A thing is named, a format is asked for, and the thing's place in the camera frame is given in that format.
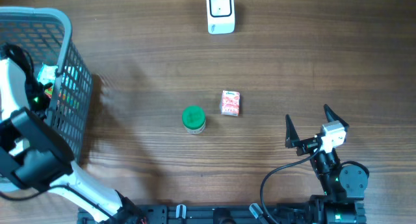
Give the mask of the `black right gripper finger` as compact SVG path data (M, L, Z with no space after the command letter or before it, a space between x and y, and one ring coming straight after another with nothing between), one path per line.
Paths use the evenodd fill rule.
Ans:
M324 113L328 123L339 121L345 129L349 128L349 124L343 118L339 117L327 104L324 105Z
M300 144L300 139L293 125L291 117L288 114L285 116L285 124L286 124L285 147L286 148L298 147Z

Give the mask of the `red white small carton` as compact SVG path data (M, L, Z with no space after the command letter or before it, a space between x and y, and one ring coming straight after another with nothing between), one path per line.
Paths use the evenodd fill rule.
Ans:
M239 92L224 90L220 102L221 114L238 116L240 112L240 99L241 95Z

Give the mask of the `green lid jar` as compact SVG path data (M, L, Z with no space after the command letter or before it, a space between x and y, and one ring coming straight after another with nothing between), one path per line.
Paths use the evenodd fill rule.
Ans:
M205 129L205 112L200 106L188 106L182 113L182 122L189 134L200 134Z

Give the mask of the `mint green wipes pack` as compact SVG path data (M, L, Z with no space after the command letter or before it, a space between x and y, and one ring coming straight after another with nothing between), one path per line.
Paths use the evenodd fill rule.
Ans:
M40 71L36 76L36 80L44 87L44 89L51 89L56 81L58 66L48 66L46 64L42 64L40 67ZM60 76L61 83L65 84L66 86L70 82L70 74L73 68L70 66L64 67L64 73Z

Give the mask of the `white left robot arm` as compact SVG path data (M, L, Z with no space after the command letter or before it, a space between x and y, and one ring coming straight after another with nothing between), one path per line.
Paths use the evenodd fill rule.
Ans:
M44 122L50 98L34 76L34 62L18 45L1 45L1 176L31 199L57 194L97 223L145 223L132 201L85 172L67 142Z

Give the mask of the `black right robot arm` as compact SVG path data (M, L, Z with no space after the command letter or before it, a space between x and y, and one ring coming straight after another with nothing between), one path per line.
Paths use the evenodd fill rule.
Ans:
M312 195L305 203L277 208L289 223L365 223L362 201L369 181L369 170L355 161L341 162L336 148L346 142L349 124L328 105L327 123L314 137L301 140L290 116L285 116L287 148L298 156L308 155L323 195Z

